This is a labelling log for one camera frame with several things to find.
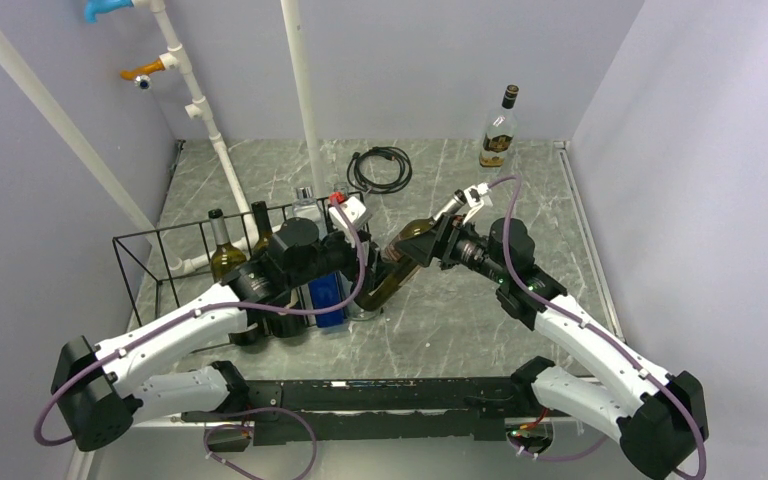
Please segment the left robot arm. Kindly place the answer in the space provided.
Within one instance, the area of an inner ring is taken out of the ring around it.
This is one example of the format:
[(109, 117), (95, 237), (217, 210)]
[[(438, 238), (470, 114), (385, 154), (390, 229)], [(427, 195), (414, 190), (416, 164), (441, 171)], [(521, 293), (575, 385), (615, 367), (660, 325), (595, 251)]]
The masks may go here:
[(232, 362), (215, 361), (190, 374), (170, 374), (168, 367), (217, 337), (246, 331), (254, 311), (304, 315), (290, 295), (314, 280), (343, 274), (353, 287), (348, 301), (359, 304), (393, 269), (363, 230), (322, 236), (311, 220), (286, 220), (253, 259), (189, 303), (113, 338), (92, 343), (78, 336), (65, 343), (48, 405), (69, 430), (63, 440), (89, 452), (135, 424), (174, 413), (239, 417), (249, 389)]

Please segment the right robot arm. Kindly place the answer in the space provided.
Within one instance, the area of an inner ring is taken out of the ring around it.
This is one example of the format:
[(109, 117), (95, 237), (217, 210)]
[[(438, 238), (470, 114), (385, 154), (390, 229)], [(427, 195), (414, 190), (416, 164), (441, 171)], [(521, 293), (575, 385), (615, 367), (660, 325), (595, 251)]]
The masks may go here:
[(387, 249), (422, 267), (439, 260), (443, 269), (463, 266), (494, 281), (510, 317), (560, 346), (597, 380), (535, 357), (511, 376), (517, 411), (534, 415), (546, 407), (576, 418), (616, 442), (650, 479), (679, 475), (692, 454), (696, 478), (704, 477), (708, 426), (700, 381), (645, 359), (595, 321), (536, 264), (535, 242), (522, 221), (499, 218), (480, 235), (464, 216), (445, 214), (425, 230), (397, 236)]

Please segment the black wire wine rack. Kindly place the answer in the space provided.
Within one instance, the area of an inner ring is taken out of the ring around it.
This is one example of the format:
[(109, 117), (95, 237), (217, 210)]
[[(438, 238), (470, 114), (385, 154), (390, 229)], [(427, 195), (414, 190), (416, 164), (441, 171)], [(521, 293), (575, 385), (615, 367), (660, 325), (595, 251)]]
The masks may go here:
[[(274, 232), (295, 216), (295, 201), (267, 204)], [(259, 240), (253, 214), (230, 213), (225, 221), (232, 244), (250, 259), (250, 248)], [(209, 261), (216, 244), (206, 212), (194, 221), (114, 237), (112, 244), (132, 308), (126, 331), (179, 308), (212, 283)], [(135, 249), (143, 244), (151, 251), (141, 260)], [(132, 267), (143, 273), (132, 279)]]

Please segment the dark green wine bottle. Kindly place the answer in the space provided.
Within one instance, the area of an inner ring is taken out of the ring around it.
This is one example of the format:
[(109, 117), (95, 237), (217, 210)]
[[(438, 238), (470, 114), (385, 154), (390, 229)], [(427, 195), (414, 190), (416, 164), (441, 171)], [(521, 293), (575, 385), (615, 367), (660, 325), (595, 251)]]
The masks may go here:
[[(258, 240), (252, 247), (251, 252), (254, 257), (257, 257), (266, 250), (269, 239), (273, 235), (273, 230), (265, 201), (253, 202), (251, 204), (251, 213), (258, 233)], [(259, 313), (259, 320), (272, 336), (281, 339), (299, 336), (307, 328), (306, 318), (299, 315), (261, 311)]]

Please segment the dark wine bottle grey cap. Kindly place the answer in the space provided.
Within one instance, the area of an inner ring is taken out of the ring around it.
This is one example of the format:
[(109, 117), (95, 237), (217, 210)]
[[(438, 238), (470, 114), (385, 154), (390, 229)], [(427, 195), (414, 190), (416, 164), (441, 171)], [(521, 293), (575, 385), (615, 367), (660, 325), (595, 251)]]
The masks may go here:
[(411, 238), (430, 230), (444, 214), (457, 213), (466, 204), (464, 192), (456, 190), (452, 197), (428, 218), (418, 218), (408, 222), (387, 244), (381, 249), (382, 257), (391, 264), (391, 271), (381, 286), (372, 294), (357, 300), (357, 304), (364, 310), (381, 309), (385, 303), (404, 285), (421, 267), (410, 259), (403, 257), (395, 248), (398, 240)]

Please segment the clear glass bottle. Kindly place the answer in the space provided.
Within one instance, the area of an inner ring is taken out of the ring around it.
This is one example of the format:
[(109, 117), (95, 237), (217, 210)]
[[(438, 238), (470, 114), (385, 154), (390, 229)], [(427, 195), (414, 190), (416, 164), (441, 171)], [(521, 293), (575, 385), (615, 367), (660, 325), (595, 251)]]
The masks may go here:
[[(339, 192), (342, 192), (342, 193), (345, 193), (345, 194), (349, 194), (349, 195), (352, 195), (352, 196), (357, 196), (359, 198), (358, 195), (352, 194), (349, 191), (349, 186), (348, 186), (348, 184), (346, 182), (336, 182), (333, 185), (333, 192), (335, 192), (335, 191), (339, 191)], [(369, 235), (365, 234), (364, 231), (362, 232), (363, 239), (369, 237)], [(344, 312), (346, 313), (346, 316), (347, 316), (347, 318), (349, 320), (351, 320), (351, 321), (368, 321), (368, 320), (375, 319), (379, 315), (380, 309), (378, 309), (378, 310), (371, 310), (371, 311), (364, 310), (363, 308), (361, 308), (357, 304), (357, 300), (358, 299), (354, 299), (351, 303), (349, 303), (344, 308)]]

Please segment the blue square glass bottle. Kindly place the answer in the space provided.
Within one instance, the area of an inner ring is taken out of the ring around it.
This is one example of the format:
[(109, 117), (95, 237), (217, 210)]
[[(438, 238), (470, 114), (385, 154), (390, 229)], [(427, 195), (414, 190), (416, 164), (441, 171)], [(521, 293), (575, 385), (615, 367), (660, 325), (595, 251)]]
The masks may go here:
[[(312, 188), (296, 187), (295, 197), (296, 200), (292, 204), (294, 216), (311, 220), (317, 226), (319, 239), (323, 239), (328, 233), (327, 225)], [(343, 300), (338, 279), (334, 273), (311, 281), (308, 284), (308, 291), (314, 309), (331, 307)], [(343, 325), (344, 322), (345, 316), (340, 309), (315, 315), (316, 326), (320, 329), (333, 329)]]

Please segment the clear bottle black cap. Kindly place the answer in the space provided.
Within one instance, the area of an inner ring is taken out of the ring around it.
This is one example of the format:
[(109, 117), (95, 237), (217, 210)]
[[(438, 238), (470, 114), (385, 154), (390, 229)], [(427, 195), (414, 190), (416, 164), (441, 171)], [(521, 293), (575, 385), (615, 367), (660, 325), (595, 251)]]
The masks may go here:
[(519, 91), (517, 85), (508, 85), (500, 107), (488, 116), (478, 157), (484, 168), (498, 168), (505, 163), (518, 128), (514, 106)]

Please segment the olive green wine bottle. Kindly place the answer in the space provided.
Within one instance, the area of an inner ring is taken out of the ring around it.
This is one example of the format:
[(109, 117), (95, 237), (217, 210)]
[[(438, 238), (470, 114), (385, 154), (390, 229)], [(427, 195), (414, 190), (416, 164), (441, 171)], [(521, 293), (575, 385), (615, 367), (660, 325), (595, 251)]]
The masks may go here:
[[(241, 249), (233, 245), (223, 211), (220, 208), (212, 209), (208, 212), (208, 218), (215, 242), (215, 251), (210, 256), (209, 267), (213, 280), (219, 282), (226, 274), (246, 262), (247, 257)], [(230, 333), (228, 337), (234, 345), (252, 346), (264, 335), (262, 320), (252, 312), (247, 316), (246, 329)]]

